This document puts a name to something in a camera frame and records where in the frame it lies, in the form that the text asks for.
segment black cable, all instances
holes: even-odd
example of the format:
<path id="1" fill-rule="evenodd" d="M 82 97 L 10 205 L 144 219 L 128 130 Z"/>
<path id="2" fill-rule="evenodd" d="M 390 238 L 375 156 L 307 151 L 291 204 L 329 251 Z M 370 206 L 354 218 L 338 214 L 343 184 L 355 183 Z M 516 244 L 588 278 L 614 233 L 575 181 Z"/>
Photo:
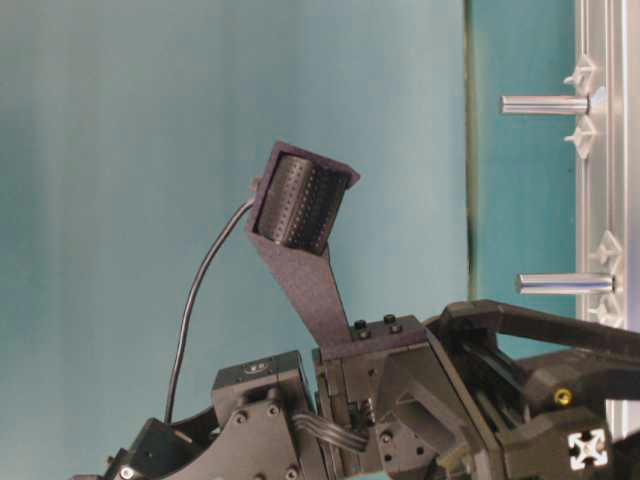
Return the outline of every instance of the black cable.
<path id="1" fill-rule="evenodd" d="M 187 297 L 187 303 L 184 306 L 184 312 L 182 313 L 182 322 L 180 323 L 180 337 L 178 338 L 178 349 L 176 351 L 176 359 L 173 363 L 173 368 L 171 369 L 171 378 L 169 380 L 169 391 L 167 392 L 167 404 L 164 411 L 164 422 L 169 424 L 171 423 L 171 417 L 173 416 L 173 404 L 175 402 L 176 397 L 176 387 L 178 385 L 178 376 L 180 375 L 180 368 L 182 367 L 182 358 L 184 357 L 184 350 L 187 343 L 187 333 L 189 331 L 189 320 L 191 319 L 191 311 L 193 310 L 193 304 L 196 300 L 196 295 L 198 294 L 198 290 L 200 289 L 200 285 L 202 284 L 202 279 L 204 275 L 207 273 L 207 269 L 211 264 L 211 260 L 216 256 L 218 250 L 224 243 L 224 241 L 229 237 L 234 227 L 242 218 L 242 216 L 251 209 L 253 206 L 253 198 L 250 198 L 245 203 L 243 203 L 233 214 L 233 216 L 229 219 L 227 224 L 224 226 L 218 238 L 213 242 L 211 247 L 209 247 L 209 251 L 207 255 L 202 260 L 198 271 L 196 272 L 196 276 L 193 279 L 193 283 L 191 284 L 191 290 L 189 290 L 189 296 Z"/>

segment yellow screw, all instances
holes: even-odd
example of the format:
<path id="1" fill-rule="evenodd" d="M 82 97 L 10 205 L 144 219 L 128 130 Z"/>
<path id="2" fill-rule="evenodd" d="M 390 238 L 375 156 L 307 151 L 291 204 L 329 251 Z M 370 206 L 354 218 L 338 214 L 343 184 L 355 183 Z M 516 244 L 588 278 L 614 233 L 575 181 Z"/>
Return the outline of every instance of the yellow screw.
<path id="1" fill-rule="evenodd" d="M 571 400 L 573 400 L 573 394 L 568 388 L 559 388 L 556 390 L 553 400 L 556 402 L 556 405 L 568 407 L 571 405 Z"/>

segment hex socket screw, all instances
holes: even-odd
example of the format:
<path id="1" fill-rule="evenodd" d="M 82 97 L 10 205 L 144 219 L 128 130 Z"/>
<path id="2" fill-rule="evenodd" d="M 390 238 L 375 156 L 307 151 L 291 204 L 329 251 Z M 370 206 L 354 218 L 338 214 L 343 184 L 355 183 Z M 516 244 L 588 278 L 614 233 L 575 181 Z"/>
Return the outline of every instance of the hex socket screw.
<path id="1" fill-rule="evenodd" d="M 298 468 L 295 465 L 287 468 L 287 471 L 284 474 L 284 478 L 286 480 L 296 480 L 298 478 Z"/>
<path id="2" fill-rule="evenodd" d="M 267 415 L 270 417 L 277 417 L 280 414 L 280 407 L 272 403 L 267 407 Z"/>
<path id="3" fill-rule="evenodd" d="M 382 434 L 380 435 L 380 441 L 384 444 L 391 443 L 391 440 L 393 440 L 393 435 L 391 435 L 391 432 L 382 432 Z"/>
<path id="4" fill-rule="evenodd" d="M 248 418 L 249 417 L 247 416 L 247 413 L 244 410 L 241 410 L 239 412 L 236 412 L 233 416 L 233 423 L 235 423 L 236 425 L 242 425 L 243 423 L 247 422 Z"/>
<path id="5" fill-rule="evenodd" d="M 131 480 L 133 478 L 133 475 L 135 474 L 135 472 L 133 471 L 133 468 L 129 467 L 129 466 L 124 466 L 120 469 L 120 476 L 124 479 L 124 480 Z"/>

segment wire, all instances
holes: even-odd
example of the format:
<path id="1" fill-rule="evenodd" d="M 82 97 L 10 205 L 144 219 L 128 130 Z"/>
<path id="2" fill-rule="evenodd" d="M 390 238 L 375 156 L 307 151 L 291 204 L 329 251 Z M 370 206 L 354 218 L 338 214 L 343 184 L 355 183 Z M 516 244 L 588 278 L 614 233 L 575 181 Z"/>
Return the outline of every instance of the wire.
<path id="1" fill-rule="evenodd" d="M 364 452 L 368 437 L 346 430 L 326 418 L 311 413 L 294 413 L 291 416 L 297 430 L 304 430 L 314 437 L 355 453 Z"/>
<path id="2" fill-rule="evenodd" d="M 164 411 L 164 422 L 169 424 L 171 423 L 171 417 L 173 416 L 173 404 L 175 402 L 176 397 L 176 387 L 178 385 L 178 376 L 180 375 L 180 369 L 182 367 L 182 359 L 184 357 L 184 350 L 187 344 L 187 333 L 189 332 L 189 321 L 191 319 L 191 311 L 193 310 L 193 304 L 196 301 L 196 295 L 198 294 L 198 290 L 200 289 L 200 285 L 202 284 L 202 279 L 207 273 L 207 269 L 213 260 L 213 257 L 216 256 L 220 247 L 224 241 L 229 237 L 234 227 L 242 218 L 242 216 L 251 209 L 253 206 L 253 198 L 250 198 L 245 203 L 243 203 L 233 214 L 233 216 L 229 219 L 227 224 L 224 226 L 216 240 L 213 242 L 211 247 L 209 247 L 209 251 L 207 255 L 202 260 L 200 267 L 198 267 L 198 271 L 196 272 L 196 276 L 193 279 L 193 283 L 191 284 L 191 290 L 189 290 L 189 296 L 187 297 L 187 303 L 184 306 L 184 312 L 182 313 L 182 321 L 180 323 L 180 336 L 178 338 L 178 349 L 176 350 L 176 358 L 173 363 L 173 368 L 171 369 L 171 378 L 169 380 L 169 391 L 167 392 L 167 404 L 165 406 Z"/>

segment cylindrical roller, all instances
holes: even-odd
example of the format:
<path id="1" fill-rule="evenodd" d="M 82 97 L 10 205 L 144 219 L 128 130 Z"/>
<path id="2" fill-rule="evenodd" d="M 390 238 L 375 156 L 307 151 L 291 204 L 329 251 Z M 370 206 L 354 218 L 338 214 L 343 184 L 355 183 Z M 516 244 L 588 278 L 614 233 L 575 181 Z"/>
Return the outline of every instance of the cylindrical roller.
<path id="1" fill-rule="evenodd" d="M 589 99 L 572 96 L 503 96 L 500 113 L 524 115 L 580 115 L 589 111 Z"/>
<path id="2" fill-rule="evenodd" d="M 614 278 L 608 273 L 521 273 L 516 291 L 525 295 L 587 295 L 610 293 Z"/>

